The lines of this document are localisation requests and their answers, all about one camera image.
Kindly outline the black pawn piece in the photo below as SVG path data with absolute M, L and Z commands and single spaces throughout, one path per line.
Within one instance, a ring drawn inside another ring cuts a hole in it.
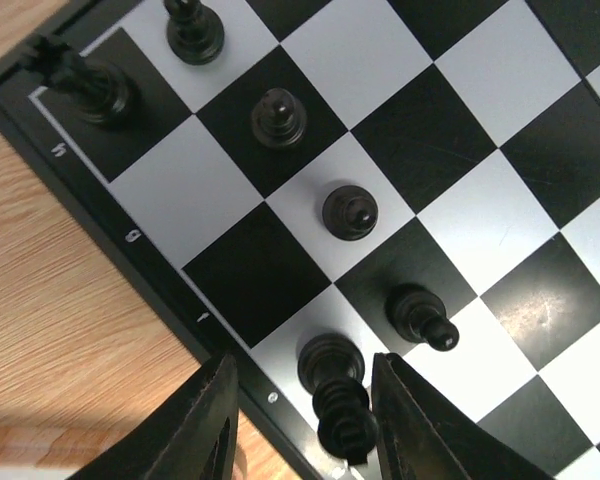
M 416 284 L 399 285 L 389 295 L 386 317 L 397 334 L 413 344 L 428 344 L 432 349 L 454 349 L 460 333 L 447 317 L 443 301 L 433 292 Z
M 333 190 L 322 206 L 322 220 L 336 238 L 355 241 L 367 236 L 376 226 L 379 207 L 375 198 L 357 185 Z
M 166 38 L 173 53 L 189 65 L 205 65 L 222 52 L 224 25 L 201 1 L 164 0 L 169 15 Z
M 250 114 L 254 137 L 274 150 L 297 146 L 305 136 L 307 119 L 303 103 L 280 87 L 266 91 Z

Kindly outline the black and silver chessboard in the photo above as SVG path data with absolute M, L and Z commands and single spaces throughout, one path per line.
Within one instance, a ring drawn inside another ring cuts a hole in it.
M 0 132 L 300 477 L 393 352 L 600 479 L 600 1 L 72 1 Z

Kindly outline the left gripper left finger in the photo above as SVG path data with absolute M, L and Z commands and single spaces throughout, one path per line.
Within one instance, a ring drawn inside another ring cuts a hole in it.
M 238 370 L 207 360 L 128 435 L 73 479 L 230 479 L 237 445 Z

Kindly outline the black queen piece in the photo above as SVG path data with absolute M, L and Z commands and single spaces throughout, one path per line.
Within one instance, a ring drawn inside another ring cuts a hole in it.
M 300 351 L 297 373 L 312 396 L 322 448 L 350 466 L 367 464 L 379 427 L 362 385 L 365 363 L 358 347 L 339 333 L 320 334 Z

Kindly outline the black rook piece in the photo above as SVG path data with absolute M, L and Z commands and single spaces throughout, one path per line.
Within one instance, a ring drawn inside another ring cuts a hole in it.
M 136 83 L 116 64 L 85 58 L 55 35 L 29 36 L 18 64 L 39 85 L 67 98 L 83 122 L 100 128 L 123 124 L 140 98 Z

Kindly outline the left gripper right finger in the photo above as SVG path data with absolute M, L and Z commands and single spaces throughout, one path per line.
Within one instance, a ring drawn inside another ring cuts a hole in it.
M 383 479 L 549 479 L 462 413 L 401 356 L 373 360 L 372 411 Z

